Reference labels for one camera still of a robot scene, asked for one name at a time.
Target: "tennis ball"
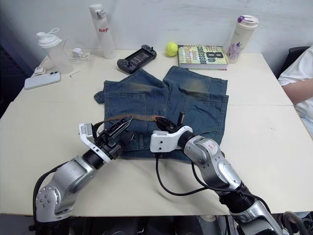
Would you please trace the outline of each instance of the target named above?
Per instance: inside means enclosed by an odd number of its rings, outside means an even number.
[[[169,42],[166,45],[166,54],[168,56],[175,56],[177,54],[177,51],[178,51],[178,46],[176,43]]]

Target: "white table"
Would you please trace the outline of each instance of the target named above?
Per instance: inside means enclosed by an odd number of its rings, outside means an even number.
[[[119,58],[131,51],[122,50]],[[145,70],[162,79],[177,58],[158,53]],[[244,53],[227,71],[197,72],[228,80],[230,95],[221,149],[250,191],[263,197],[273,213],[312,211],[310,168],[313,141],[291,102],[258,53]],[[93,100],[103,81],[127,75],[116,60],[78,61],[69,76],[53,85],[22,90],[0,120],[0,212],[31,214],[38,177],[82,155],[78,124],[98,122],[103,105]],[[199,188],[189,164],[160,161],[164,184],[176,192]],[[105,165],[80,193],[76,216],[227,214],[209,190],[176,197],[157,181],[155,161],[117,160]]]

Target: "book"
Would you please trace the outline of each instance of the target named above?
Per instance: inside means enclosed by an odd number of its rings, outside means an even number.
[[[178,45],[178,66],[194,70],[226,70],[228,58],[222,46]]]

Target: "bottle cap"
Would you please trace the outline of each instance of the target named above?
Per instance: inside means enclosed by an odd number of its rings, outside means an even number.
[[[59,28],[54,28],[48,33],[45,32],[37,33],[36,37],[39,38],[38,39],[39,46],[41,46],[42,48],[49,48],[58,45],[62,40],[52,33],[56,33],[59,30],[60,30]]]
[[[256,27],[259,23],[258,18],[250,15],[242,15],[238,17],[237,22],[242,26],[246,27]]]
[[[89,6],[89,11],[93,18],[102,19],[105,18],[106,14],[103,10],[102,4],[92,4]]]

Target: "water bottle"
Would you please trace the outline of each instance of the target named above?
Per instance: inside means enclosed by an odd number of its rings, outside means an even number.
[[[237,19],[237,26],[227,50],[230,63],[236,63],[241,52],[247,45],[253,31],[258,26],[259,20],[254,16],[242,15]]]
[[[93,26],[96,30],[99,43],[103,49],[104,58],[115,58],[116,50],[111,36],[109,23],[102,5],[92,4],[89,6],[89,11],[92,16]]]
[[[44,49],[56,67],[56,70],[61,74],[65,74],[72,72],[74,67],[64,50],[66,40],[61,40],[58,36],[54,35],[59,30],[59,28],[54,28],[48,33],[39,32],[36,36],[38,37],[39,46]]]

